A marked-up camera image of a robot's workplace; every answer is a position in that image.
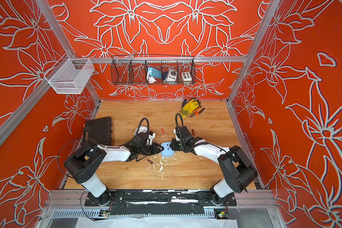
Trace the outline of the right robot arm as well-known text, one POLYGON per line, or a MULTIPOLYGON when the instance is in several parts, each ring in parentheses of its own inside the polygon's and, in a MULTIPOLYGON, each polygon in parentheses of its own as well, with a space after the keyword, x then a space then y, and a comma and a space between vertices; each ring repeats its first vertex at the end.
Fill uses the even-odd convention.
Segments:
POLYGON ((170 148, 205 157, 219 164, 223 179, 213 185, 209 192, 210 201, 216 205, 223 203, 231 193, 241 193, 258 177, 258 171, 252 160, 239 146, 221 147, 200 137, 194 137, 183 124, 180 113, 175 115, 175 138, 170 148))

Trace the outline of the light blue square alarm clock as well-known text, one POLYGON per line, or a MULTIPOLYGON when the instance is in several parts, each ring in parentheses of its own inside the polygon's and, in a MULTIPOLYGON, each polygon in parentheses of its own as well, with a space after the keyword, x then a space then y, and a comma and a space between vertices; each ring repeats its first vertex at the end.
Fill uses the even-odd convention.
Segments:
POLYGON ((175 151, 172 150, 171 144, 171 142, 161 143, 161 146, 163 147, 163 150, 161 151, 162 157, 172 157, 175 155, 175 151))

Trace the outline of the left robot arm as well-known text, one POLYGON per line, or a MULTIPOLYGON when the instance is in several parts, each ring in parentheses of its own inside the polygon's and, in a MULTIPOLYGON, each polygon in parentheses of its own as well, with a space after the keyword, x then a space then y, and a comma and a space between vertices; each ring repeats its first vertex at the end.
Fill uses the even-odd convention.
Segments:
POLYGON ((112 146, 113 123, 110 117, 85 122, 83 129, 83 142, 81 146, 64 162, 64 167, 74 178, 76 183, 85 187, 90 195, 104 205, 111 199, 111 193, 103 181, 96 175, 99 166, 105 162, 130 162, 159 154, 164 148, 150 136, 154 133, 149 130, 147 118, 145 132, 141 132, 141 125, 137 127, 136 135, 121 146, 112 146))

